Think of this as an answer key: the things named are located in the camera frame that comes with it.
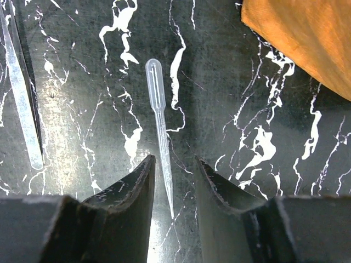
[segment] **metal tweezers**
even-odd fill
[[[6,63],[31,167],[36,170],[41,170],[44,164],[35,94],[33,94],[31,89],[31,81],[22,51],[11,1],[9,1],[9,6],[12,34],[9,32],[4,11],[0,5],[0,18],[6,49]]]

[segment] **tweezers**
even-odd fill
[[[9,1],[9,6],[12,35],[7,27],[4,11],[0,6],[0,19],[6,49],[6,63],[30,164],[33,169],[41,170],[44,164],[36,101],[34,99],[34,94],[32,94],[30,86],[31,81],[21,47],[11,1]]]

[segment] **orange fabric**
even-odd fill
[[[351,0],[244,0],[248,27],[351,100]]]

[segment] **marble countertop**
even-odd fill
[[[153,154],[154,263],[201,262],[194,155],[265,199],[350,192],[351,103],[242,24],[239,2],[22,0],[15,7],[35,76],[45,168],[29,164],[1,35],[2,195],[83,200]],[[163,66],[174,222],[146,83],[151,58]]]

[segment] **orange cloth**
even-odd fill
[[[244,0],[248,27],[351,100],[351,0]]]

